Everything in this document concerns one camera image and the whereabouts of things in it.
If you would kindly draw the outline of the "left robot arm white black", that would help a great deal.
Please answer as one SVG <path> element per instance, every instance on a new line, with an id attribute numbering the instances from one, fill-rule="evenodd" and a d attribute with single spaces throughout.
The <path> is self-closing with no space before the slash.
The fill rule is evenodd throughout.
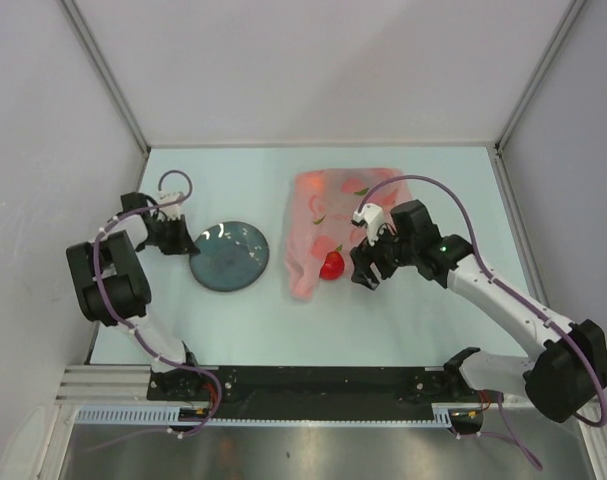
<path id="1" fill-rule="evenodd" d="M 138 254 L 153 247 L 165 256 L 197 254 L 182 213 L 186 195 L 160 191 L 157 198 L 132 192 L 123 210 L 99 229 L 95 239 L 66 250 L 76 298 L 85 318 L 123 331 L 148 356 L 151 370 L 168 374 L 180 398 L 197 397 L 203 374 L 185 343 L 152 319 L 151 286 Z"/>

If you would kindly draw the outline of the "dark blue ceramic plate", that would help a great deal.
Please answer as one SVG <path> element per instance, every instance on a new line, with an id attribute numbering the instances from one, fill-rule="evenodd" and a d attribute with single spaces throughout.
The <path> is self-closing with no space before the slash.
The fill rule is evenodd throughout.
<path id="1" fill-rule="evenodd" d="M 231 293 L 253 284 L 270 258 L 264 234 L 242 221 L 213 225 L 194 244 L 198 252 L 190 255 L 190 271 L 200 285 L 215 292 Z"/>

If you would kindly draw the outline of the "pink plastic bag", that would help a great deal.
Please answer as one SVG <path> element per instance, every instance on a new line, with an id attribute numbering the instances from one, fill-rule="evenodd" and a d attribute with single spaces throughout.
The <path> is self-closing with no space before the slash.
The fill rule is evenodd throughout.
<path id="1" fill-rule="evenodd" d="M 390 168 L 348 168 L 308 171 L 295 177 L 284 254 L 294 298 L 312 298 L 323 281 L 319 271 L 331 251 L 339 251 L 345 261 L 339 279 L 351 276 L 350 250 L 366 238 L 366 231 L 352 224 L 353 213 L 366 202 L 389 215 L 393 207 L 411 200 L 405 182 L 388 184 L 368 195 L 371 188 L 401 174 Z"/>

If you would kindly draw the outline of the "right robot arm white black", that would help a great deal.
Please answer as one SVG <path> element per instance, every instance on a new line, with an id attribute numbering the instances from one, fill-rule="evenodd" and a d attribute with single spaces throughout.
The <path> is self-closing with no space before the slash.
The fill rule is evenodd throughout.
<path id="1" fill-rule="evenodd" d="M 518 357 L 469 347 L 452 357 L 444 376 L 452 399 L 467 401 L 479 390 L 522 396 L 557 423 L 577 417 L 590 400 L 602 399 L 607 346 L 595 322 L 574 322 L 508 285 L 483 266 L 466 239 L 441 235 L 418 200 L 394 207 L 389 215 L 367 203 L 352 222 L 366 232 L 350 252 L 353 282 L 374 290 L 398 268 L 413 267 L 475 305 L 523 349 Z"/>

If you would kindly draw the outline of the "red fake apple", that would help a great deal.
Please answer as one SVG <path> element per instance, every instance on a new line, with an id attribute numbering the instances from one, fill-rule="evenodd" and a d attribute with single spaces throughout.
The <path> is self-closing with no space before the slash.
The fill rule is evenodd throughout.
<path id="1" fill-rule="evenodd" d="M 327 254 L 319 271 L 319 278 L 325 281 L 339 279 L 345 271 L 345 261 L 339 251 L 331 251 Z"/>

